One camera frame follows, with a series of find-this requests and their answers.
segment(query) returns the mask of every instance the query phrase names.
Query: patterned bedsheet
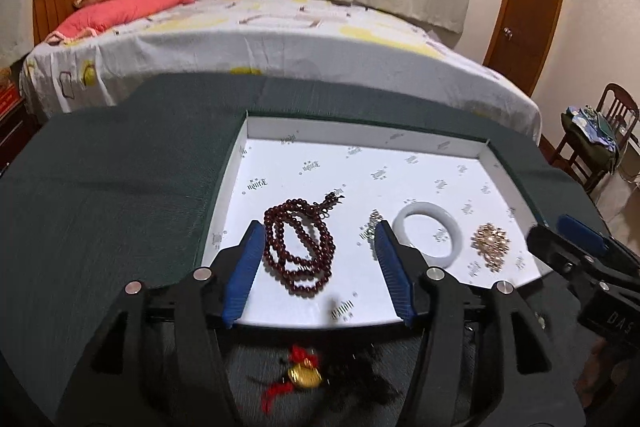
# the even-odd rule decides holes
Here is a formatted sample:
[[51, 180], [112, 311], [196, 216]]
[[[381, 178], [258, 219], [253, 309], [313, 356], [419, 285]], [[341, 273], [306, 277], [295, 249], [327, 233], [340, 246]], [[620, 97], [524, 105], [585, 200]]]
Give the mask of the patterned bedsheet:
[[540, 139], [538, 107], [501, 74], [397, 17], [324, 0], [198, 0], [70, 45], [39, 44], [25, 60], [20, 89], [48, 118], [115, 105], [155, 74], [184, 71], [395, 91]]

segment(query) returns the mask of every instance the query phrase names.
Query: white box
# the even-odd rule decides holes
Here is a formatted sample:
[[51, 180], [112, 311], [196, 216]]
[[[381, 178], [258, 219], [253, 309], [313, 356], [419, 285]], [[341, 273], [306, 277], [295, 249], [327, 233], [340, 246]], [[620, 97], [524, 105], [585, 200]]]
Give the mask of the white box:
[[[237, 245], [252, 219], [262, 222], [267, 208], [288, 199], [322, 201], [332, 191], [344, 199], [326, 220], [336, 246], [328, 284], [312, 298], [293, 296], [260, 265], [238, 323], [333, 328], [400, 321], [365, 232], [374, 209], [392, 223], [414, 201], [436, 203], [459, 223], [464, 247], [447, 271], [460, 282], [489, 288], [508, 280], [517, 287], [548, 271], [527, 251], [525, 235], [536, 223], [534, 215], [487, 142], [365, 124], [251, 116], [230, 152], [202, 265]], [[511, 241], [498, 273], [471, 248], [471, 237], [485, 223], [506, 230]], [[449, 252], [449, 235], [436, 220], [410, 216], [405, 226], [421, 251], [432, 256]], [[285, 228], [290, 253], [308, 257], [294, 231]]]

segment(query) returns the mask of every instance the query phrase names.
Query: dark green table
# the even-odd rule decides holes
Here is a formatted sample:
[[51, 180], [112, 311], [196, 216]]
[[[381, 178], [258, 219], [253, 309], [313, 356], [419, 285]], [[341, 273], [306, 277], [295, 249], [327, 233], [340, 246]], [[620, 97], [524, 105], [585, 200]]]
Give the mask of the dark green table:
[[[212, 195], [246, 111], [490, 139], [543, 219], [553, 225], [567, 213], [606, 233], [579, 185], [550, 168], [530, 139], [486, 118], [340, 84], [160, 76], [118, 107], [52, 118], [0, 179], [0, 350], [49, 417], [122, 286], [175, 282], [198, 263]], [[577, 301], [555, 274], [529, 294], [562, 355], [578, 367], [589, 339], [579, 338]], [[398, 374], [389, 378], [402, 388], [417, 347], [398, 349], [388, 357]], [[265, 365], [260, 349], [243, 353], [229, 364]], [[248, 405], [255, 391], [234, 378], [238, 405], [255, 409]]]

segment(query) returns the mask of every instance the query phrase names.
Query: metal screw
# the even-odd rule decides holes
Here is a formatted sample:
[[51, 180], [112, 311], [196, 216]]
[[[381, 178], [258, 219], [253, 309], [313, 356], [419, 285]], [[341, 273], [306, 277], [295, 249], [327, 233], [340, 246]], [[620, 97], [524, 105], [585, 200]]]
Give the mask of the metal screw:
[[195, 272], [193, 272], [193, 278], [196, 281], [206, 281], [209, 277], [211, 277], [211, 270], [206, 266], [198, 268]]
[[498, 281], [495, 287], [498, 288], [498, 292], [504, 293], [505, 295], [509, 295], [513, 292], [513, 284], [508, 281]]
[[444, 279], [444, 272], [435, 266], [427, 270], [427, 277], [432, 281], [440, 281]]
[[142, 284], [139, 281], [131, 281], [129, 284], [124, 286], [124, 291], [129, 295], [135, 295], [140, 290], [142, 290]]

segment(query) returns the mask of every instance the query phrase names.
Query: gold jewelry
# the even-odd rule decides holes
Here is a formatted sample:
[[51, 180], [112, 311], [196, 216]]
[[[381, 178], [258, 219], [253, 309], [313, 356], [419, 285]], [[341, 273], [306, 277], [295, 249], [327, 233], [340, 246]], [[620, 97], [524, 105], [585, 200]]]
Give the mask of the gold jewelry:
[[499, 272], [504, 264], [504, 256], [509, 252], [507, 233], [492, 223], [480, 226], [471, 238], [471, 247], [484, 257], [485, 266], [492, 272]]
[[291, 383], [300, 389], [314, 389], [322, 383], [320, 372], [309, 359], [294, 365], [287, 374]]

